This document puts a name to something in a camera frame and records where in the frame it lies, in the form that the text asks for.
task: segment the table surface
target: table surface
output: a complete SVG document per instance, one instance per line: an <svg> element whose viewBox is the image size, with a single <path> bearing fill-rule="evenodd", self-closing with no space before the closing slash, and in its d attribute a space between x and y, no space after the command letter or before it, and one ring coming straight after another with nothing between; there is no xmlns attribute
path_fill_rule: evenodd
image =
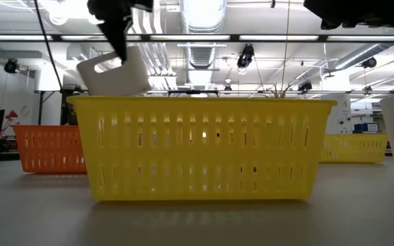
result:
<svg viewBox="0 0 394 246"><path fill-rule="evenodd" d="M321 164L307 201L95 202L0 162L0 245L394 245L394 166Z"/></svg>

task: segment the white wall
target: white wall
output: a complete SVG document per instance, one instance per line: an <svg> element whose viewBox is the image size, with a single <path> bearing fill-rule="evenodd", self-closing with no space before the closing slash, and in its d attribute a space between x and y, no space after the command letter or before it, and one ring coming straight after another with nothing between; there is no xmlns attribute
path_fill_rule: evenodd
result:
<svg viewBox="0 0 394 246"><path fill-rule="evenodd" d="M40 94L34 94L34 104L37 105L33 112L33 124L38 124L39 120L39 102L40 102ZM59 126L60 125L60 111L62 104L62 95L59 92L56 92L51 95L51 93L45 93L44 102L42 105L42 121L41 125L51 125L51 126Z"/></svg>
<svg viewBox="0 0 394 246"><path fill-rule="evenodd" d="M9 114L11 110L15 110L19 115L12 123L20 122L20 124L32 123L33 109L33 95L35 82L30 78L27 82L27 77L22 74L10 75L4 72L0 66L0 109L5 109L5 114ZM21 109L27 107L29 113L23 115ZM13 135L12 128L6 132L7 135Z"/></svg>

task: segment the ceiling light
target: ceiling light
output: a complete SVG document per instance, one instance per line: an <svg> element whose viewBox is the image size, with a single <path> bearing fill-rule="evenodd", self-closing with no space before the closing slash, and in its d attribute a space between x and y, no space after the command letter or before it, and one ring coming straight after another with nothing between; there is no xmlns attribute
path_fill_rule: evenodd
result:
<svg viewBox="0 0 394 246"><path fill-rule="evenodd" d="M394 36L329 36L327 41L394 41Z"/></svg>
<svg viewBox="0 0 394 246"><path fill-rule="evenodd" d="M36 41L44 40L42 35L0 35L0 41L4 40L16 40L16 41Z"/></svg>
<svg viewBox="0 0 394 246"><path fill-rule="evenodd" d="M63 40L68 41L82 41L82 40L92 40L92 41L99 41L99 40L107 40L103 35L92 35L92 36L78 36L78 35L62 35L60 36Z"/></svg>
<svg viewBox="0 0 394 246"><path fill-rule="evenodd" d="M229 35L152 35L151 40L198 40L198 41L214 41L214 40L230 40Z"/></svg>
<svg viewBox="0 0 394 246"><path fill-rule="evenodd" d="M86 0L49 1L40 0L40 4L48 11L49 20L54 25L63 25L70 18L86 19L89 23L97 25L102 23L89 13Z"/></svg>
<svg viewBox="0 0 394 246"><path fill-rule="evenodd" d="M262 40L262 41L315 41L319 38L319 36L303 36L303 35L241 35L239 37L240 40L243 41L254 41L254 40Z"/></svg>
<svg viewBox="0 0 394 246"><path fill-rule="evenodd" d="M179 48L217 48L217 47L227 47L225 44L177 44Z"/></svg>
<svg viewBox="0 0 394 246"><path fill-rule="evenodd" d="M187 25L213 29L214 25L224 19L226 0L181 1L180 8L181 17Z"/></svg>
<svg viewBox="0 0 394 246"><path fill-rule="evenodd" d="M139 36L139 35L127 35L126 36L126 40L127 41L140 41L141 40L141 36Z"/></svg>

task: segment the cable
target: cable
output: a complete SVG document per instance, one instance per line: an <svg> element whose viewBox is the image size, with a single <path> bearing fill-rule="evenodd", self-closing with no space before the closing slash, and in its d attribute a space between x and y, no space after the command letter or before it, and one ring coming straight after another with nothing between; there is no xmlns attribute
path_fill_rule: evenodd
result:
<svg viewBox="0 0 394 246"><path fill-rule="evenodd" d="M237 91L238 91L238 97L239 97L239 72L237 73L237 76L238 76L238 78L237 78L237 80L238 80L238 88L237 88Z"/></svg>
<svg viewBox="0 0 394 246"><path fill-rule="evenodd" d="M4 97L5 97L5 90L7 89L7 80L8 80L8 72L5 74L5 85L4 85L3 99L1 100L0 109L3 109L3 106L4 106Z"/></svg>
<svg viewBox="0 0 394 246"><path fill-rule="evenodd" d="M44 23L42 22L42 17L40 15L40 11L39 11L38 0L34 0L34 5L36 6L36 14L38 15L38 18L39 18L39 24L40 24L40 28L42 30L42 34L43 34L44 39L45 39L45 44L47 45L49 59L51 60L51 64L53 65L54 73L55 73L55 76L57 77L57 82L59 83L60 91L62 91L63 90L62 83L60 81L59 73L57 72L57 68L56 68L55 63L54 63L53 54L51 53L51 47L49 45L49 41L48 41L48 38L47 38L47 32L45 31Z"/></svg>
<svg viewBox="0 0 394 246"><path fill-rule="evenodd" d="M257 71L258 71L258 75L259 75L259 81L261 82L261 86L262 86L262 88L263 88L263 94L264 94L264 96L266 96L265 94L267 93L267 90L265 90L265 88L264 88L264 83L263 83L263 80L262 80L262 78L261 78L261 73L259 72L258 59L257 59L257 57L255 57L255 56L253 56L253 57L254 57L254 63L257 65Z"/></svg>
<svg viewBox="0 0 394 246"><path fill-rule="evenodd" d="M285 55L284 55L284 67L282 71L282 85L280 86L280 89L284 87L284 78L285 78L285 61L287 60L287 48L288 48L288 31L289 31L289 25L290 25L290 3L291 0L288 0L288 16L287 16L287 37L285 40Z"/></svg>
<svg viewBox="0 0 394 246"><path fill-rule="evenodd" d="M16 6L9 5L9 4L2 3L2 2L0 2L0 5L4 5L5 7L14 8L17 10L35 10L36 9L36 8L29 8L29 7L16 7Z"/></svg>

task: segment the security camera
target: security camera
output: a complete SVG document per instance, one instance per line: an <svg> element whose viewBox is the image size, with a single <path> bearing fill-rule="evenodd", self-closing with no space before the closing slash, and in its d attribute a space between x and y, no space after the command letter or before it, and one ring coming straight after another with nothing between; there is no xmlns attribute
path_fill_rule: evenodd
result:
<svg viewBox="0 0 394 246"><path fill-rule="evenodd" d="M4 66L4 71L9 74L17 74L19 72L18 60L10 58Z"/></svg>
<svg viewBox="0 0 394 246"><path fill-rule="evenodd" d="M376 64L377 64L376 59L372 57L372 58L369 58L369 59L363 61L361 66L363 68L375 68Z"/></svg>
<svg viewBox="0 0 394 246"><path fill-rule="evenodd" d="M298 91L299 92L307 92L309 90L313 89L313 85L311 84L311 81L305 81L299 84Z"/></svg>

